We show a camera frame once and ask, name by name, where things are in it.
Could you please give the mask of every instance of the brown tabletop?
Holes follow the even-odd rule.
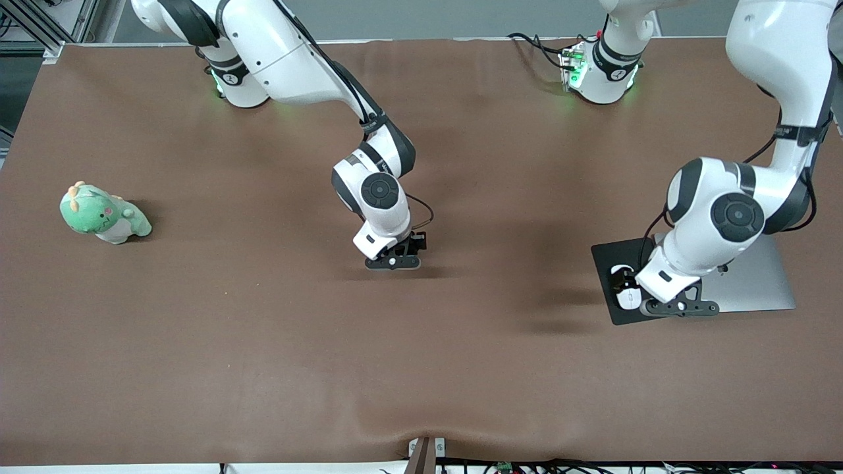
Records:
[[[326,49],[418,149],[424,268],[363,269],[330,186],[345,105],[237,110],[191,48],[68,47],[0,172],[0,462],[381,461],[420,434],[487,459],[843,459],[834,133],[817,220],[777,238],[797,310],[616,327],[599,292],[592,244],[640,236],[688,160],[771,134],[722,40],[653,41],[609,106],[523,43]],[[76,180],[153,233],[74,234]]]

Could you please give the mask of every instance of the mouse pad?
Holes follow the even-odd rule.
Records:
[[[603,296],[606,299],[606,307],[609,309],[609,316],[612,318],[612,324],[615,326],[623,326],[624,324],[631,324],[634,322],[642,322],[649,320],[661,320],[664,318],[654,318],[645,316],[639,310],[624,310],[615,299],[615,293],[609,284],[609,275],[612,267],[615,265],[629,265],[636,272],[640,270],[638,264],[638,256],[641,252],[641,245],[644,244],[644,256],[652,252],[652,239],[633,239],[622,240],[621,242],[612,242],[610,244],[592,245],[591,255],[594,258],[594,265],[597,267],[597,274],[600,277],[600,287],[603,289]],[[651,298],[643,289],[642,299]]]

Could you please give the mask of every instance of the green plush dinosaur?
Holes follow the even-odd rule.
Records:
[[[71,229],[80,234],[96,234],[112,244],[122,244],[134,234],[145,237],[153,231],[137,206],[84,181],[70,186],[59,210]]]

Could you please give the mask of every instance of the white mouse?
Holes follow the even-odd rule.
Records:
[[[632,267],[629,265],[615,265],[609,270],[609,273],[615,273],[619,270],[629,270],[632,271]],[[637,310],[638,307],[641,306],[641,289],[640,288],[627,288],[622,289],[620,293],[616,294],[615,297],[618,300],[618,305],[624,310]]]

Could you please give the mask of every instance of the plush toy head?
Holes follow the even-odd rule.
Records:
[[[110,196],[84,181],[70,186],[59,210],[64,222],[80,234],[102,234],[120,218]]]

